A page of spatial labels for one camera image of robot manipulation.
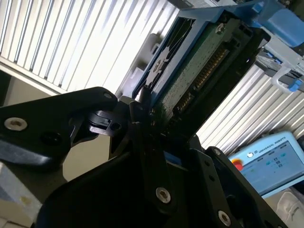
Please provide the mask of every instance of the metal screw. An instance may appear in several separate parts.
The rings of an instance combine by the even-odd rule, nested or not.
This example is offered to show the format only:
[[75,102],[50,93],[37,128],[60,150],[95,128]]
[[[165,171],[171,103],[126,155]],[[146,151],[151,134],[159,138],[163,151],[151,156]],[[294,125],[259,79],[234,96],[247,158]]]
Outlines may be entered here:
[[218,156],[220,156],[220,151],[218,150],[218,149],[214,149],[215,150],[215,153],[218,155]]
[[218,211],[218,218],[219,220],[226,226],[226,227],[230,227],[231,225],[231,220],[229,218],[229,216],[223,212],[222,210]]
[[165,188],[158,187],[155,192],[156,192],[157,198],[161,202],[163,202],[163,203],[169,203],[171,201],[171,195],[168,192],[168,190],[166,190]]
[[11,117],[4,121],[4,126],[12,131],[23,131],[28,126],[28,123],[21,118]]
[[112,98],[112,96],[111,96],[111,95],[109,95],[108,93],[104,93],[104,96],[105,96],[106,98],[109,98],[109,99],[111,99],[111,98]]
[[224,30],[225,30],[225,24],[220,23],[219,26],[217,27],[217,29],[215,30],[215,33],[216,34],[221,34]]

